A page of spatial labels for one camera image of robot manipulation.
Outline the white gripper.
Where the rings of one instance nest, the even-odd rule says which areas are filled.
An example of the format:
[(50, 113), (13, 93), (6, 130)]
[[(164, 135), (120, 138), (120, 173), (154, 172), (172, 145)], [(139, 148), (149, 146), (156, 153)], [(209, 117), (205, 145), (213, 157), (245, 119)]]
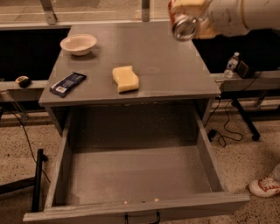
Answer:
[(211, 0), (211, 3), (210, 0), (172, 0), (171, 11), (196, 18), (207, 11), (209, 19), (199, 21), (195, 39), (213, 39), (218, 34), (227, 37), (244, 34), (242, 0)]

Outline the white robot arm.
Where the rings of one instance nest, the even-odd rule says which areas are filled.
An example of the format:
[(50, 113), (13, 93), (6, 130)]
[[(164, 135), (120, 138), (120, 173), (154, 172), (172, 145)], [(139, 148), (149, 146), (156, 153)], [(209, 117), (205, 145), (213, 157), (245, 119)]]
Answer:
[(280, 28), (280, 0), (169, 0), (168, 10), (178, 41)]

